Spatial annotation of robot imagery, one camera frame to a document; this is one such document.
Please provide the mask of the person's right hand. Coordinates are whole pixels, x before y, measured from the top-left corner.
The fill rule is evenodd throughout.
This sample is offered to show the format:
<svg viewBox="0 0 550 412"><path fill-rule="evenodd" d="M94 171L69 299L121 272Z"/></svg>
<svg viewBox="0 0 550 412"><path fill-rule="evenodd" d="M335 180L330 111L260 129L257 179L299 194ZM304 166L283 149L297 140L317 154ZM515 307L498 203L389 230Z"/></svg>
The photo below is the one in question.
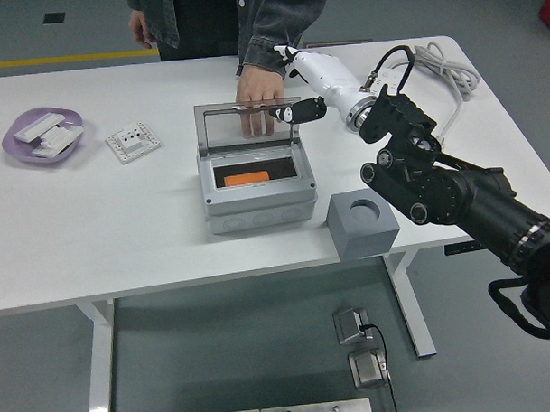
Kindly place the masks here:
<svg viewBox="0 0 550 412"><path fill-rule="evenodd" d="M132 10L128 20L128 27L138 45L147 50L152 49L155 39L145 22L143 12Z"/></svg>

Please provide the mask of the person's left hand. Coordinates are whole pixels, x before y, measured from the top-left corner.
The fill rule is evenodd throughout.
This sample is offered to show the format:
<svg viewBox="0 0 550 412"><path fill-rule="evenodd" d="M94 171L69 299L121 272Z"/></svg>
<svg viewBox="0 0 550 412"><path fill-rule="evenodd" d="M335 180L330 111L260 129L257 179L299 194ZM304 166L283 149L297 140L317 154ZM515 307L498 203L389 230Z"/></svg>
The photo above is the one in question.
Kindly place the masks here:
<svg viewBox="0 0 550 412"><path fill-rule="evenodd" d="M259 102L284 97L284 79L281 74L253 65L244 65L237 85L237 102ZM245 138L259 137L275 132L273 118L266 115L263 121L259 114L240 116L241 129Z"/></svg>

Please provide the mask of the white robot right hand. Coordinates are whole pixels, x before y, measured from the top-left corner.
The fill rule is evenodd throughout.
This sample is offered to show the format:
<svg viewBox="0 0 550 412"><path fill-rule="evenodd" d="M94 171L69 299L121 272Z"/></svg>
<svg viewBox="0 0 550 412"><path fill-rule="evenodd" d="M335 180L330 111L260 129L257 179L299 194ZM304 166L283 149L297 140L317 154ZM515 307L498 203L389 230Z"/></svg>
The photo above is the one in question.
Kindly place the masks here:
<svg viewBox="0 0 550 412"><path fill-rule="evenodd" d="M327 107L336 108L352 132L359 133L376 97L365 91L341 60L328 54L276 45L283 61L296 71Z"/></svg>

